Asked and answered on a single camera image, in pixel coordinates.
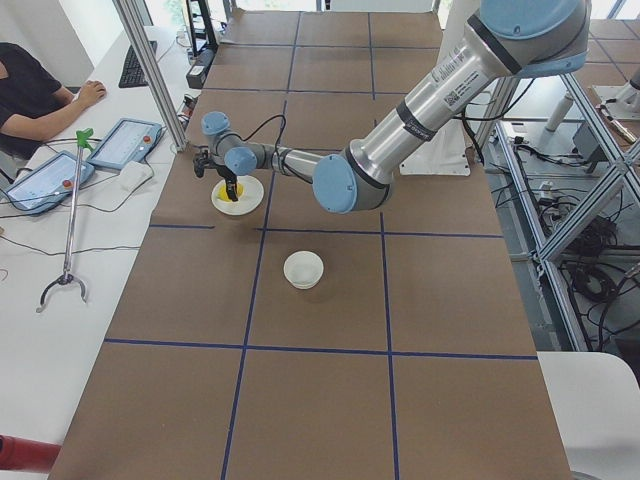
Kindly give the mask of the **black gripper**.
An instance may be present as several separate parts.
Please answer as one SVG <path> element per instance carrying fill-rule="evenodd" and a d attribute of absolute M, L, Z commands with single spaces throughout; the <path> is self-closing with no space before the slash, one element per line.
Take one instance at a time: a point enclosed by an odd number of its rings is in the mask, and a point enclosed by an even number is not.
<path fill-rule="evenodd" d="M 237 201 L 236 174 L 226 165 L 214 164 L 214 169 L 225 180 L 223 200 L 226 202 Z"/>

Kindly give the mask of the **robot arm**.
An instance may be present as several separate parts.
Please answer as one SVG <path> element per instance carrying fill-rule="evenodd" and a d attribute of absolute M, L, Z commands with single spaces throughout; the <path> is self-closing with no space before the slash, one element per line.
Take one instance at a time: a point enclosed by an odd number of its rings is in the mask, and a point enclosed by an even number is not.
<path fill-rule="evenodd" d="M 321 157 L 247 142 L 213 111 L 201 120 L 208 148 L 195 156 L 197 177 L 214 169 L 231 200 L 240 176 L 271 169 L 312 187 L 328 212 L 383 205 L 394 170 L 498 78 L 538 78 L 580 69 L 587 56 L 588 1 L 483 1 L 466 20 L 459 43 L 363 139 Z"/>

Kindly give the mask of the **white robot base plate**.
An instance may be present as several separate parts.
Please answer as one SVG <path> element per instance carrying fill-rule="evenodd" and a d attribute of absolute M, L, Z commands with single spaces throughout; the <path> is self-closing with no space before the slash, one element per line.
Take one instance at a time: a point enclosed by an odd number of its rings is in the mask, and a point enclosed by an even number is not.
<path fill-rule="evenodd" d="M 445 149 L 423 144 L 400 164 L 400 174 L 425 176 L 469 176 L 471 173 L 464 149 Z"/>

